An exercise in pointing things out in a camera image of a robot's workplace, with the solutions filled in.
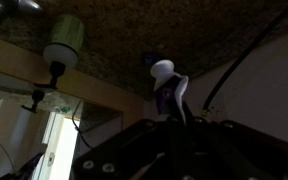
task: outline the black cable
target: black cable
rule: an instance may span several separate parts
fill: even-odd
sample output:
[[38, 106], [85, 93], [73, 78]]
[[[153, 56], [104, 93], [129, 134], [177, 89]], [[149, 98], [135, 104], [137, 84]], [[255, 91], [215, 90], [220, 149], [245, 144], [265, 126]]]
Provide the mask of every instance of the black cable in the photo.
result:
[[75, 116], [75, 114], [76, 114], [76, 112], [77, 112], [77, 109], [78, 109], [78, 107], [80, 106], [80, 104], [81, 104], [81, 101], [78, 102], [78, 104], [77, 104], [77, 106], [76, 106], [76, 108], [75, 108], [75, 111], [73, 112], [72, 122], [73, 122], [73, 124], [74, 124], [74, 126], [75, 126], [76, 131], [78, 132], [78, 135], [81, 137], [83, 143], [84, 143], [88, 148], [92, 149], [92, 148], [94, 148], [94, 147], [90, 146], [90, 145], [86, 142], [86, 140], [84, 139], [84, 136], [83, 136], [83, 134], [82, 134], [82, 131], [80, 130], [80, 128], [76, 125], [76, 123], [75, 123], [75, 121], [74, 121], [74, 116]]
[[217, 82], [211, 93], [208, 95], [203, 110], [208, 110], [213, 98], [220, 90], [222, 85], [228, 79], [228, 77], [233, 73], [237, 66], [250, 54], [250, 52], [265, 38], [265, 36], [285, 17], [288, 15], [288, 6], [262, 31], [255, 40], [250, 44], [248, 48], [238, 57], [238, 59], [232, 64], [232, 66], [224, 73], [221, 79]]
[[11, 159], [11, 156], [8, 154], [8, 152], [6, 151], [6, 149], [4, 148], [4, 146], [2, 145], [1, 142], [0, 142], [0, 146], [1, 146], [1, 148], [3, 149], [4, 153], [6, 154], [8, 160], [10, 161], [10, 164], [11, 164], [11, 166], [12, 166], [13, 172], [16, 172], [15, 166], [14, 166], [14, 164], [13, 164], [13, 162], [12, 162], [12, 159]]

